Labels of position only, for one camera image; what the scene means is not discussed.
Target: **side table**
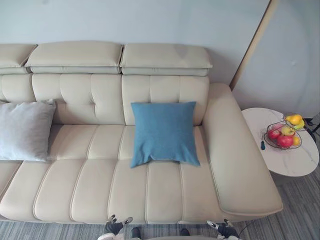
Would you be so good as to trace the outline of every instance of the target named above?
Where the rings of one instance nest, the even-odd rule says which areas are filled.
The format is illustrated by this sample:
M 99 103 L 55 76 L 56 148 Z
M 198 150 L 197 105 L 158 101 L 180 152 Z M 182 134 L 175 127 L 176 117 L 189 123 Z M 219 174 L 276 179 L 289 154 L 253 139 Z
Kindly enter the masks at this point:
M 245 109 L 242 114 L 277 186 L 308 175 L 316 169 L 319 163 L 319 151 L 307 131 L 299 131 L 302 144 L 298 148 L 283 150 L 265 142 L 265 150 L 262 150 L 261 141 L 264 141 L 263 136 L 268 125 L 282 121 L 284 115 L 278 111 L 260 107 Z

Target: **blue pillow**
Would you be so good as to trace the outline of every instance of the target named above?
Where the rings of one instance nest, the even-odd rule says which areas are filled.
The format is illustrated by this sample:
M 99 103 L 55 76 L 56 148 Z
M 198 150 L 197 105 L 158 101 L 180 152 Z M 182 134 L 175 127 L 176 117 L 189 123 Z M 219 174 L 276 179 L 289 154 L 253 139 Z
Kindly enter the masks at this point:
M 131 103 L 135 118 L 131 168 L 150 160 L 174 160 L 200 166 L 193 134 L 196 102 Z

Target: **wall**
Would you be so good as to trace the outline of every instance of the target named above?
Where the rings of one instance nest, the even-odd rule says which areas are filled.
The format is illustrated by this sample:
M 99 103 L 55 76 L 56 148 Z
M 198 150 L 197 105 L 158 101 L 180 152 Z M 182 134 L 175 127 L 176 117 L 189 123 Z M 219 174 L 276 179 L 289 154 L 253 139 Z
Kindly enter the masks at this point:
M 233 93 L 242 109 L 320 112 L 320 1 L 278 0 Z
M 0 43 L 102 40 L 205 46 L 232 80 L 269 0 L 1 0 Z

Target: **floor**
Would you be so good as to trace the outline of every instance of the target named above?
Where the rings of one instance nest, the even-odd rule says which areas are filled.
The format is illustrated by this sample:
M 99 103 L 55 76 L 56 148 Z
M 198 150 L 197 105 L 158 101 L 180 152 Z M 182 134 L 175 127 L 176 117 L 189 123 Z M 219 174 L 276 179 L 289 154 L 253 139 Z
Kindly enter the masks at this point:
M 313 123 L 319 124 L 320 116 Z M 320 129 L 315 133 L 320 149 Z M 278 187 L 284 209 L 274 215 L 247 222 L 235 223 L 243 240 L 319 240 L 320 239 L 320 167 L 311 174 Z M 123 229 L 126 239 L 136 225 Z M 217 232 L 207 225 L 141 225 L 142 238 L 176 236 L 183 227 L 191 235 L 215 237 Z M 0 222 L 0 240 L 96 240 L 103 225 L 57 224 L 30 222 Z

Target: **sofa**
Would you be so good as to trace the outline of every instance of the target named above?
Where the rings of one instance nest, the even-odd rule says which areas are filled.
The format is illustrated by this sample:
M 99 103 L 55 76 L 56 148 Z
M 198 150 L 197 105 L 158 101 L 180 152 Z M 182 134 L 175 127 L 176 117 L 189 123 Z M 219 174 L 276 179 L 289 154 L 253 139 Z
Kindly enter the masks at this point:
M 0 101 L 56 103 L 47 161 L 0 161 L 0 219 L 104 224 L 116 214 L 136 224 L 191 224 L 281 211 L 241 110 L 229 86 L 210 83 L 211 67 L 200 46 L 0 45 Z M 200 166 L 151 161 L 130 168 L 131 103 L 190 101 Z

